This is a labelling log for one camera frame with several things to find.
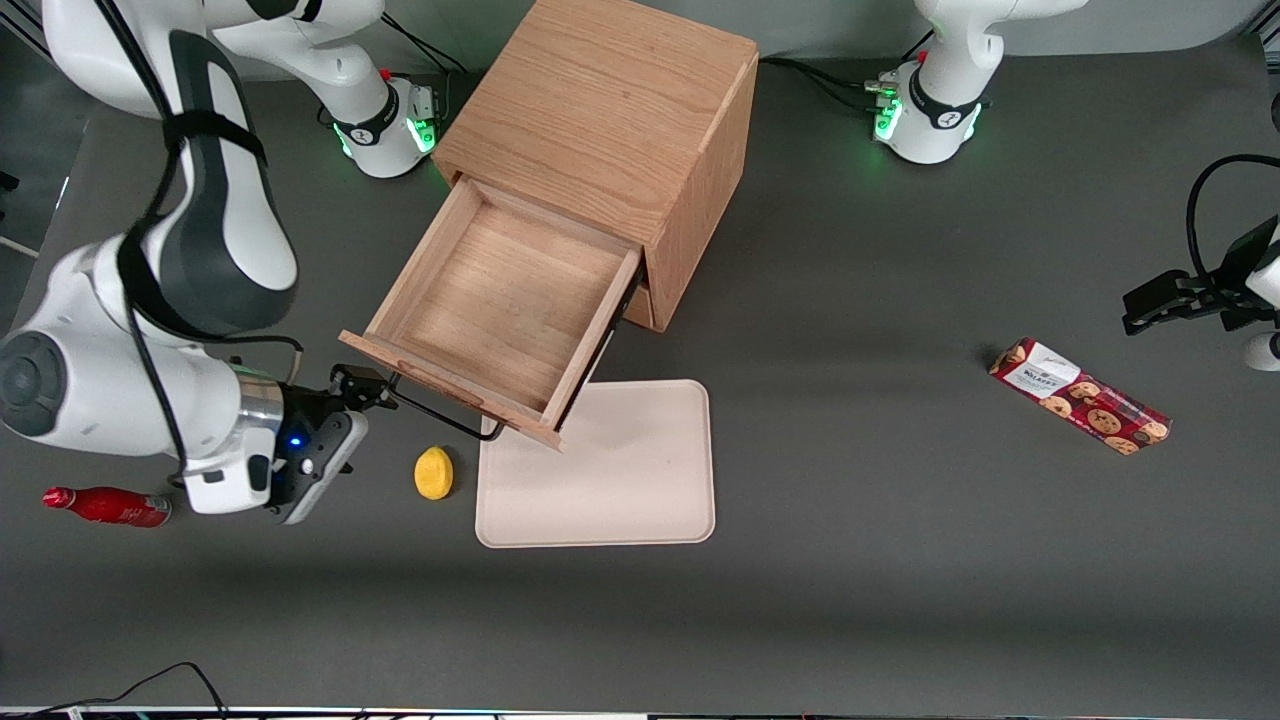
green led light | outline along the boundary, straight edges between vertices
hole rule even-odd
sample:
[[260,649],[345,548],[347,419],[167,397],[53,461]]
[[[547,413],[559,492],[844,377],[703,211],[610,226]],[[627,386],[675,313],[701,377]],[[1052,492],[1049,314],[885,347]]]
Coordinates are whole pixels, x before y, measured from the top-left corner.
[[969,140],[973,137],[973,128],[978,124],[978,114],[982,113],[982,102],[973,109],[973,119],[969,120],[969,129],[964,131],[964,138]]
[[347,138],[343,137],[342,131],[338,129],[338,123],[333,124],[333,132],[338,136],[338,142],[342,143],[342,154],[351,158],[351,147],[347,147]]
[[407,127],[408,133],[413,136],[413,142],[417,143],[420,152],[426,154],[435,147],[435,124],[429,120],[404,118],[404,127]]
[[876,120],[876,137],[887,142],[893,136],[893,128],[897,127],[897,118],[901,114],[902,101],[895,97],[888,108],[881,110],[881,119]]

cookie box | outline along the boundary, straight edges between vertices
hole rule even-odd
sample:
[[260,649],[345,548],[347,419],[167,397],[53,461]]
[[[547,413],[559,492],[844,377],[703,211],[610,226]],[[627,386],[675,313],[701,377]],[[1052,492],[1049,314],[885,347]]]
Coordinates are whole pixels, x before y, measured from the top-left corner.
[[991,366],[991,374],[1041,407],[1121,455],[1169,437],[1169,418],[1080,370],[1048,347],[1024,337]]

open drawer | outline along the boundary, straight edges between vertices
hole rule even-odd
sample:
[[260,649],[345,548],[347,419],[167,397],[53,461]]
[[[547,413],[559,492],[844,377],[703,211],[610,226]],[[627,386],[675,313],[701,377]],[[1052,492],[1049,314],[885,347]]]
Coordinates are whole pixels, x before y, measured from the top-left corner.
[[559,450],[559,427],[626,309],[640,252],[463,177],[365,334],[340,340]]

gray table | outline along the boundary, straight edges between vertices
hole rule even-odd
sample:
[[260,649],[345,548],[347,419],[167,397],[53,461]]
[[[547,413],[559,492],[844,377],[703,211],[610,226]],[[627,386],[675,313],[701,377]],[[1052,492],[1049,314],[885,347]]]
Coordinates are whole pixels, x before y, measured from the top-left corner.
[[[360,360],[338,331],[364,328],[445,187],[360,176],[301,85],[247,91],[302,265],[280,329],[316,383]],[[191,659],[236,705],[1275,716],[1280,378],[1216,320],[1120,327],[1125,291],[1187,265],[1196,173],[1280,150],[1261,51],[1011,59],[992,95],[970,146],[918,168],[762,70],[746,176],[671,331],[623,327],[596,375],[708,387],[705,543],[485,550],[475,443],[407,410],[375,413],[356,474],[288,529],[55,514],[54,482],[155,489],[170,461],[3,433],[0,698]],[[154,124],[99,111],[37,277],[124,228],[159,168]],[[1206,191],[1215,259],[1276,179]],[[1170,414],[1171,439],[1121,457],[988,378],[979,357],[1024,334]],[[429,503],[411,465],[436,443],[462,487]],[[138,701],[206,698],[173,678]]]

red bottle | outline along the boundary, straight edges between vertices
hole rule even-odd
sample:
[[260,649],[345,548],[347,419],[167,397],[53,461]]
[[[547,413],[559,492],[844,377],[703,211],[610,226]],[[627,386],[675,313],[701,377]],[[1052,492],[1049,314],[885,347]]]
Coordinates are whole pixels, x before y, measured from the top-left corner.
[[169,501],[159,495],[142,495],[120,488],[49,488],[45,505],[65,507],[93,523],[155,528],[169,519]]

